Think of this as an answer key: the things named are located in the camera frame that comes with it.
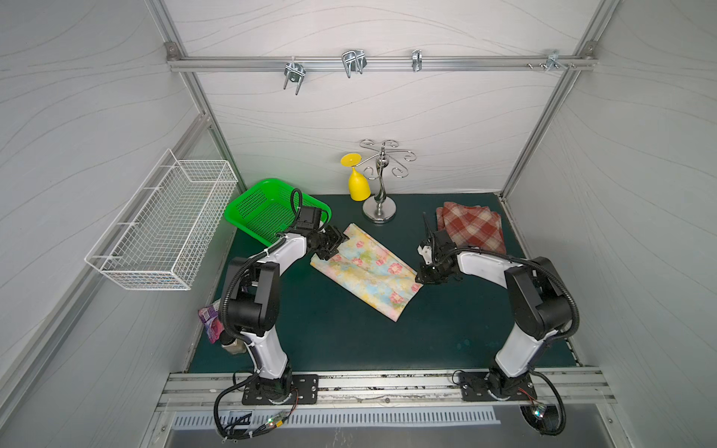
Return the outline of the pastel floral skirt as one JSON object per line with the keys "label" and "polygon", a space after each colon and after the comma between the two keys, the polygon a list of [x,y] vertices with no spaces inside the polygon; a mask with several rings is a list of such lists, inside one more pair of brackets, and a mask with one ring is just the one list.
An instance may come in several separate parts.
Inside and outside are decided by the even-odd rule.
{"label": "pastel floral skirt", "polygon": [[328,261],[317,255],[311,265],[371,308],[396,322],[422,285],[416,271],[354,223],[348,239]]}

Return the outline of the red plaid skirt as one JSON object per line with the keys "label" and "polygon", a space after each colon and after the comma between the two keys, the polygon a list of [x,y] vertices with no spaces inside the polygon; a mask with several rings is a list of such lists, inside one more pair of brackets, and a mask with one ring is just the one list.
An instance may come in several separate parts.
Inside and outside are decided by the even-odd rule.
{"label": "red plaid skirt", "polygon": [[502,218],[486,206],[445,202],[436,209],[438,230],[445,230],[457,246],[506,254]]}

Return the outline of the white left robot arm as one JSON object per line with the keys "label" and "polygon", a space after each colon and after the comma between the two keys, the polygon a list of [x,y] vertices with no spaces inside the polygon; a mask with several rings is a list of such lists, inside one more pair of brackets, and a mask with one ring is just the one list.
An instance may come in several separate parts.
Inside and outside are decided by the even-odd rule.
{"label": "white left robot arm", "polygon": [[306,256],[328,261],[347,240],[332,225],[323,230],[291,230],[260,253],[230,261],[218,310],[220,322],[228,337],[245,344],[262,388],[281,396],[291,388],[291,364],[276,332],[282,274]]}

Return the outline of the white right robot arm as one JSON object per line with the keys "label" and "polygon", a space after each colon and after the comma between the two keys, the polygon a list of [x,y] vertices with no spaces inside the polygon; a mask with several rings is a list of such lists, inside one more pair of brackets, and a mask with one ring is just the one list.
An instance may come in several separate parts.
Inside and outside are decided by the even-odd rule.
{"label": "white right robot arm", "polygon": [[465,274],[503,287],[513,314],[513,328],[494,358],[485,382],[500,398],[527,379],[535,361],[548,345],[566,340],[580,326],[575,298],[550,259],[521,259],[482,248],[418,247],[421,257],[416,281],[444,283],[453,274]]}

